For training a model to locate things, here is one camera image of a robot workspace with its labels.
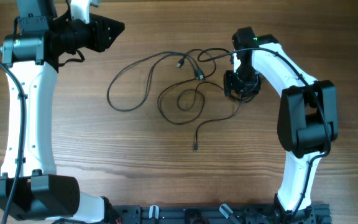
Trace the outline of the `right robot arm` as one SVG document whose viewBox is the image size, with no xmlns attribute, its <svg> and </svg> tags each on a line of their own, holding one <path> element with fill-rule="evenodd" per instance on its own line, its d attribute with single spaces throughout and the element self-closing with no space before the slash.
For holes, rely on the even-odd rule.
<svg viewBox="0 0 358 224">
<path fill-rule="evenodd" d="M 338 136 L 336 88 L 305 73 L 271 34 L 256 36 L 245 27 L 233 34 L 232 43 L 234 68 L 224 74 L 224 94 L 253 97 L 261 77 L 279 94 L 277 135 L 286 159 L 274 219 L 303 222 L 312 216 L 310 194 L 318 164 Z"/>
</svg>

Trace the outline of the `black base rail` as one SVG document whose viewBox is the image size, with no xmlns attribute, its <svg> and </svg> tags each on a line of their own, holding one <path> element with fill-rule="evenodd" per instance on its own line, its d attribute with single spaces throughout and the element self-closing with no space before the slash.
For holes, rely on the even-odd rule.
<svg viewBox="0 0 358 224">
<path fill-rule="evenodd" d="M 279 212 L 269 204 L 245 207 L 150 207 L 115 206 L 119 218 L 113 223 L 171 224 L 171 223 L 280 223 Z"/>
</svg>

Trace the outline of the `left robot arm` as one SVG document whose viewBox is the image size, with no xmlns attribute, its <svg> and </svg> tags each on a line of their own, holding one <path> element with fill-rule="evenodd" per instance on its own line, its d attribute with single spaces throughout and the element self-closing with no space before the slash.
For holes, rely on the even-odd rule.
<svg viewBox="0 0 358 224">
<path fill-rule="evenodd" d="M 104 52 L 124 24 L 90 13 L 99 0 L 18 1 L 13 33 L 4 38 L 0 67 L 9 83 L 9 129 L 0 174 L 2 221 L 121 223 L 106 197 L 81 192 L 74 177 L 58 175 L 52 150 L 52 100 L 62 54 L 83 62 L 82 48 Z"/>
</svg>

